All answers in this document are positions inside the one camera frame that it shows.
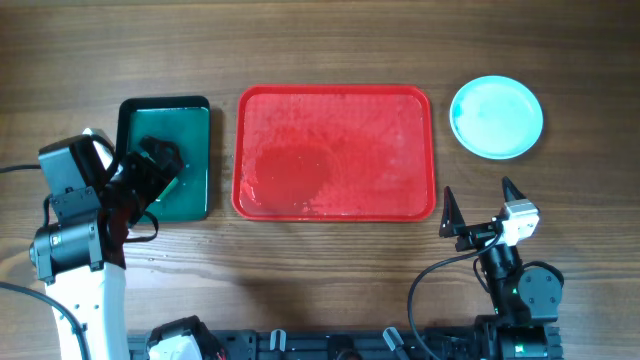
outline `wooden tabletop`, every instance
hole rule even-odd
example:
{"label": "wooden tabletop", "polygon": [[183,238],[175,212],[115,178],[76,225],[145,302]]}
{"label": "wooden tabletop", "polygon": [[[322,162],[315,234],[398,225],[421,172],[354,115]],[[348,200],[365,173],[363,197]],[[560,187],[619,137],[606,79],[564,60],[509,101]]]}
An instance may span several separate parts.
{"label": "wooden tabletop", "polygon": [[[0,8],[0,166],[35,163],[39,148],[86,127],[115,139],[118,107],[131,97],[198,94],[214,108],[209,217],[125,246],[131,333],[192,314],[210,329],[407,328],[411,281],[455,255],[454,241],[437,234],[441,189],[453,188],[467,223],[483,222],[500,208],[508,175],[542,211],[521,256],[566,277],[566,358],[640,353],[637,2],[17,3]],[[544,109],[542,137],[513,160],[471,154],[449,126],[453,94],[487,74],[523,82]],[[230,203],[238,98],[253,84],[289,83],[424,90],[439,189],[433,215],[410,224],[239,217]],[[1,280],[43,289],[27,249],[46,194],[40,172],[0,177]],[[471,261],[438,270],[416,294],[421,325],[490,313]],[[46,306],[2,292],[0,324],[1,358],[59,356]]]}

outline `red rectangular tray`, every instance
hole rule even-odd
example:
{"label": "red rectangular tray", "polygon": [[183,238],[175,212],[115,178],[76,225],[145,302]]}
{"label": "red rectangular tray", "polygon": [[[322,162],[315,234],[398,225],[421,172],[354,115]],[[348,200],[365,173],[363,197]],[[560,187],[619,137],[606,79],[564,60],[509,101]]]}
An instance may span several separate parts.
{"label": "red rectangular tray", "polygon": [[414,86],[251,87],[231,196],[251,220],[422,220],[436,201],[429,100]]}

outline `light blue plate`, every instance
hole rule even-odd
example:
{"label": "light blue plate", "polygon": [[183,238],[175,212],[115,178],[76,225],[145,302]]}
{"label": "light blue plate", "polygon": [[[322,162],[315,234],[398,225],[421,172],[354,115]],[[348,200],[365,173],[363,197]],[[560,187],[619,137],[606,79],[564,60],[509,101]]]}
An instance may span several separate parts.
{"label": "light blue plate", "polygon": [[488,159],[516,157],[542,133],[540,103],[521,83],[504,76],[484,76],[453,97],[451,129],[472,153]]}

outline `green tray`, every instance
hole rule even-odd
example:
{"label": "green tray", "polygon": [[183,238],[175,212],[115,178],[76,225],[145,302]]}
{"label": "green tray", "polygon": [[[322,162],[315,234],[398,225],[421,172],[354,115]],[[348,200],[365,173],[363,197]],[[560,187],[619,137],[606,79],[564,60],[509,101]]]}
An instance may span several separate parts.
{"label": "green tray", "polygon": [[[209,101],[202,96],[129,99],[120,106],[116,153],[142,153],[149,135],[180,149],[184,168],[161,201],[147,211],[160,222],[197,221],[207,216],[210,148]],[[149,222],[142,218],[140,222]]]}

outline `table surface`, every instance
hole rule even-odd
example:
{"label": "table surface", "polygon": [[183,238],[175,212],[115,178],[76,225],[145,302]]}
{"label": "table surface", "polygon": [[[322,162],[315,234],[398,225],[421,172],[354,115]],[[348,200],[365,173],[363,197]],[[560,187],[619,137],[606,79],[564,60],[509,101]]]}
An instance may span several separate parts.
{"label": "table surface", "polygon": [[[410,224],[256,223],[230,203],[247,87],[393,83],[431,99],[436,185],[454,189],[468,223],[496,213],[504,175],[542,210],[520,253],[565,274],[566,357],[640,353],[637,2],[18,3],[0,8],[0,166],[34,163],[39,148],[85,127],[115,138],[127,98],[200,94],[214,108],[211,214],[125,246],[131,333],[192,314],[211,329],[406,328],[411,281],[454,255],[454,241],[437,235],[441,193],[433,215]],[[513,160],[471,154],[449,126],[456,90],[487,74],[520,80],[544,109],[541,139]],[[0,178],[1,280],[43,289],[27,248],[47,193],[40,172]],[[491,312],[471,261],[430,275],[416,294],[422,325]],[[46,306],[2,293],[0,323],[1,358],[59,356]]]}

